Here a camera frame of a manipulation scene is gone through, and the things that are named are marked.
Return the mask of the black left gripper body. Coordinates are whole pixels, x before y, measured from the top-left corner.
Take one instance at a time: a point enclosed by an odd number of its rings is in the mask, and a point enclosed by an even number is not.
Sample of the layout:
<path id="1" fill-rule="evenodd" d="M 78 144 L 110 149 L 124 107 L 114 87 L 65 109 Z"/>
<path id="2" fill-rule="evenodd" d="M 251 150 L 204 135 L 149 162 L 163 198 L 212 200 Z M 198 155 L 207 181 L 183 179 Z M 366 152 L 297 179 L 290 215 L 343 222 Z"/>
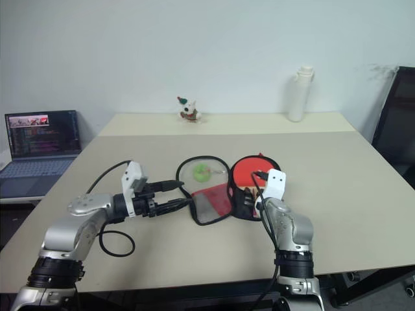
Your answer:
<path id="1" fill-rule="evenodd" d="M 134 212 L 136 216 L 155 217 L 158 204 L 154 201 L 155 193 L 160 191 L 160 183 L 146 183 L 140 192 L 135 191 Z"/>

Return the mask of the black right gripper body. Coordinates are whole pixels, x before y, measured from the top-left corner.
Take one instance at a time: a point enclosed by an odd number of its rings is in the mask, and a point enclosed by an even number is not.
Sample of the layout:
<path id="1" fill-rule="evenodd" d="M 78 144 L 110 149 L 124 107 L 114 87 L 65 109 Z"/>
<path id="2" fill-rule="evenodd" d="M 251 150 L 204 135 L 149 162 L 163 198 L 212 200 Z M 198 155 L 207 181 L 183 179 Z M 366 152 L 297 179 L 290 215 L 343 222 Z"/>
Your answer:
<path id="1" fill-rule="evenodd" d="M 233 208 L 233 215 L 236 218 L 257 218 L 255 211 L 255 202 L 252 200 L 252 195 L 250 194 L 250 201 L 243 201 L 243 193 L 238 193 L 234 197 L 235 206 Z"/>

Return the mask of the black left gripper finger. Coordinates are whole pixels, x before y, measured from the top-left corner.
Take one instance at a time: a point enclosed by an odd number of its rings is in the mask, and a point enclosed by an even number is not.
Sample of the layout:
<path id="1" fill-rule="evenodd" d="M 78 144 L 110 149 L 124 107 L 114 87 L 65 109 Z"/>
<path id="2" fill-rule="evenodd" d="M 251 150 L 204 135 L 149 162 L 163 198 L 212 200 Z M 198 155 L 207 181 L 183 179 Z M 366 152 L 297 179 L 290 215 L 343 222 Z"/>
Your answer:
<path id="1" fill-rule="evenodd" d="M 184 182 L 178 180 L 166 180 L 152 183 L 152 192 L 168 192 L 184 185 Z"/>
<path id="2" fill-rule="evenodd" d="M 173 213 L 189 205 L 193 200 L 189 198 L 178 198 L 169 200 L 166 203 L 159 204 L 157 206 L 157 215 L 161 216 L 164 214 Z"/>

